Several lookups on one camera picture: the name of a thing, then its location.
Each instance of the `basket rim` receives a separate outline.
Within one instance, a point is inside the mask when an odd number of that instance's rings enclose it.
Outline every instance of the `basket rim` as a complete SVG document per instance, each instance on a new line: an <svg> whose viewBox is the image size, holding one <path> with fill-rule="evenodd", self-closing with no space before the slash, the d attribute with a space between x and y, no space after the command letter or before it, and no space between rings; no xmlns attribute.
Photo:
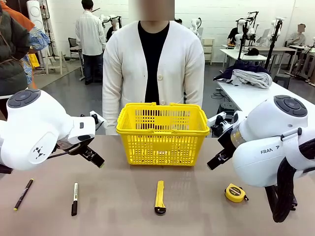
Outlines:
<svg viewBox="0 0 315 236"><path fill-rule="evenodd" d="M121 129L120 128L120 121L124 118L126 114L126 110L128 107L131 106L157 106L155 102L153 103L127 103L125 107L122 109L122 111L119 114L119 117L117 119L117 126L116 126L116 131L118 134L137 134L137 135L146 135L146 134L151 134L151 135L190 135L190 136L207 136L210 134L210 128L207 126L207 117L205 112L201 109L199 105L195 104L178 104L178 103L170 103L168 106L162 106L161 107L195 107L198 108L200 111L200 114L203 118L203 123L206 127L206 130L177 130L174 129L171 132L160 132L160 131L155 131L154 129L147 129L147 130L135 130L135 129Z"/></svg>

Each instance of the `black hair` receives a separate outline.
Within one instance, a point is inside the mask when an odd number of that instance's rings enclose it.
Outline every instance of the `black hair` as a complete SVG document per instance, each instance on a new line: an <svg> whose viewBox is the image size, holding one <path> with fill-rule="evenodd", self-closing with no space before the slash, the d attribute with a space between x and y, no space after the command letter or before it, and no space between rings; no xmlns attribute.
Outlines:
<svg viewBox="0 0 315 236"><path fill-rule="evenodd" d="M177 23L183 23L182 19L175 19L175 22L177 22Z"/></svg>
<svg viewBox="0 0 315 236"><path fill-rule="evenodd" d="M92 0L82 0L82 6L84 9L87 9L87 10L91 10L94 6L94 3Z"/></svg>

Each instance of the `pen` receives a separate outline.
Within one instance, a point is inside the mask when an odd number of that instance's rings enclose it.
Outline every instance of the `pen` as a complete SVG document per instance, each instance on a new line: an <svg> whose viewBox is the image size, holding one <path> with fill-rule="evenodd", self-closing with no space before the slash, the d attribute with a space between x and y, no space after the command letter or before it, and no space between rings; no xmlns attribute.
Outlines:
<svg viewBox="0 0 315 236"><path fill-rule="evenodd" d="M20 206L20 204L21 204L23 198L25 197L26 193L28 192L28 190L29 190L30 186L32 185L33 181L34 181L33 178L31 178L31 179L29 180L29 183L26 185L26 187L25 187L25 189L24 189L24 191L23 191L23 193L22 193L20 199L19 199L18 202L16 203L16 205L15 205L15 207L14 207L14 210L18 210L18 208L19 208L19 206Z"/></svg>
<svg viewBox="0 0 315 236"><path fill-rule="evenodd" d="M78 183L74 183L73 204L71 208L71 215L77 215L78 208Z"/></svg>

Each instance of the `yellow plastic basket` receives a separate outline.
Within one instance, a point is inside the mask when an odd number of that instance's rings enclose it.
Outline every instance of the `yellow plastic basket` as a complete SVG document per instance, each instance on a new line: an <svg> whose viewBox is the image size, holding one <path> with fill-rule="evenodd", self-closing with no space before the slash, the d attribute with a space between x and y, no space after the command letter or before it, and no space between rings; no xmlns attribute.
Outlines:
<svg viewBox="0 0 315 236"><path fill-rule="evenodd" d="M129 103L117 133L131 165L194 166L210 129L198 105Z"/></svg>

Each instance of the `yellow tape measure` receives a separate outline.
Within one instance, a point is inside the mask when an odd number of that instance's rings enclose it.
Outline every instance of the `yellow tape measure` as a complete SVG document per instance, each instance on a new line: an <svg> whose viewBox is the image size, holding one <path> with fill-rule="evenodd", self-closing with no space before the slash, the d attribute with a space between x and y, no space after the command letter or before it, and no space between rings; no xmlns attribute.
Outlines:
<svg viewBox="0 0 315 236"><path fill-rule="evenodd" d="M160 180L157 182L157 196L156 196L156 205L154 211L158 215L163 215L166 213L166 207L163 203L163 191L164 191L164 181Z"/></svg>
<svg viewBox="0 0 315 236"><path fill-rule="evenodd" d="M240 203L242 200L248 201L248 197L246 196L245 191L241 187L237 187L233 183L231 183L225 189L225 196L232 202Z"/></svg>

